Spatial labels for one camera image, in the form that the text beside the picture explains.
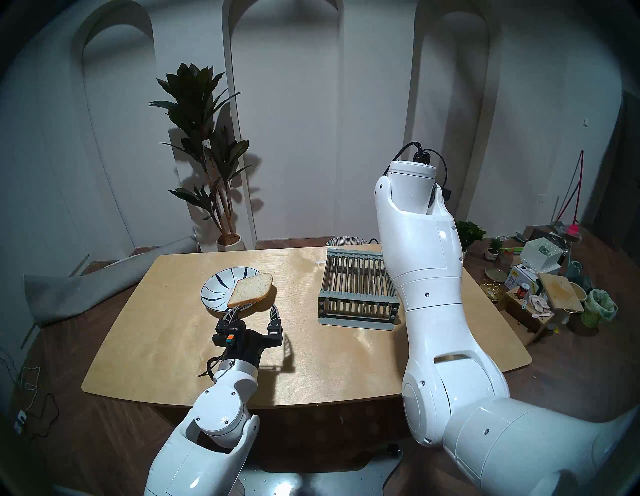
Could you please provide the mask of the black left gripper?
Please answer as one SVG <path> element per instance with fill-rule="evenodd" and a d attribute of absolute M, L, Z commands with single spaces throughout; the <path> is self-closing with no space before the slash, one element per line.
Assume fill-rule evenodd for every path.
<path fill-rule="evenodd" d="M 212 342 L 217 347 L 225 348 L 223 361 L 240 360 L 258 368 L 264 350 L 283 344 L 282 320 L 277 306 L 272 305 L 267 334 L 261 334 L 247 328 L 243 321 L 234 321 L 242 309 L 242 306 L 235 306 L 225 312 L 219 319 L 219 326 L 212 336 Z"/>

